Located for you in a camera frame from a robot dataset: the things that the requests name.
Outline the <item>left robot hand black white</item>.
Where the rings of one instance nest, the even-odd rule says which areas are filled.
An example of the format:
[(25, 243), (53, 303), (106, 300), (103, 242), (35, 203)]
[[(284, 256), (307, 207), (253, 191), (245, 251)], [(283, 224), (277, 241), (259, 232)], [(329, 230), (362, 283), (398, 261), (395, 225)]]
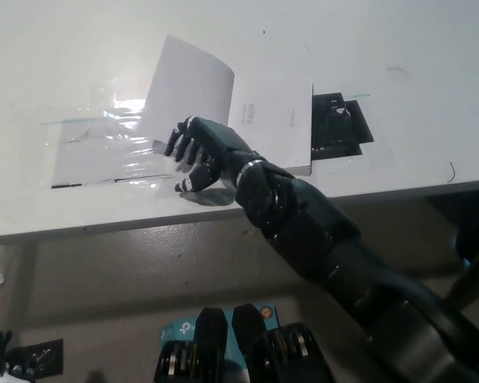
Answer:
[(35, 382), (35, 372), (25, 364), (10, 365), (6, 360), (6, 352), (12, 338), (10, 330), (0, 331), (0, 382), (3, 383), (26, 383)]

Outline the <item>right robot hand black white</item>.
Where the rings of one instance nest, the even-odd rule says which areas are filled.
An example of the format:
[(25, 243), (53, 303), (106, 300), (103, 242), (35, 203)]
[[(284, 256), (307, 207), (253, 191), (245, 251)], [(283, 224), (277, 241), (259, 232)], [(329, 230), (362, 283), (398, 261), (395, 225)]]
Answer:
[(177, 124), (164, 154), (192, 167), (176, 192), (200, 192), (220, 178), (236, 186), (249, 167), (264, 161), (232, 128), (198, 116)]

